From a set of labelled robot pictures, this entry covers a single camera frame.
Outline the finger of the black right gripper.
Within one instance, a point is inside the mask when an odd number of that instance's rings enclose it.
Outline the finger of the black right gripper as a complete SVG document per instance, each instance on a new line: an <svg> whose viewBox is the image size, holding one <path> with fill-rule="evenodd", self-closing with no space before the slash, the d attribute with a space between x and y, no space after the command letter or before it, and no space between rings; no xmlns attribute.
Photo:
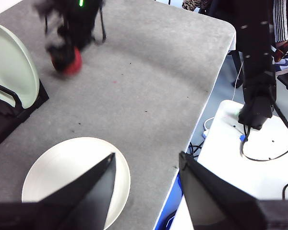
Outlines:
<svg viewBox="0 0 288 230"><path fill-rule="evenodd" d="M71 45L47 47L47 52L50 55L52 65L57 72L64 72L64 70L74 61L74 48Z"/></svg>

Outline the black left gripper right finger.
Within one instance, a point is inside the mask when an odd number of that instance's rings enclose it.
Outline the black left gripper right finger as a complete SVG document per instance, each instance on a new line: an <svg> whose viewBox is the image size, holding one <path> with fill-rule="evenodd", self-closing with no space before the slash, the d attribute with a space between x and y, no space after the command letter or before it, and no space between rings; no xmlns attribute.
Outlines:
<svg viewBox="0 0 288 230"><path fill-rule="evenodd" d="M260 200L179 153L180 183L194 230L288 230L288 200Z"/></svg>

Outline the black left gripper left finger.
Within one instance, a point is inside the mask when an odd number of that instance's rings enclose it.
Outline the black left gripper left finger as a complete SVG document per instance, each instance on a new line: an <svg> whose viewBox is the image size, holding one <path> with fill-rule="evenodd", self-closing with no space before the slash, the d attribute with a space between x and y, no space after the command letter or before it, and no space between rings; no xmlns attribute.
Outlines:
<svg viewBox="0 0 288 230"><path fill-rule="evenodd" d="M113 152L40 201L1 202L0 230L102 230L115 178Z"/></svg>

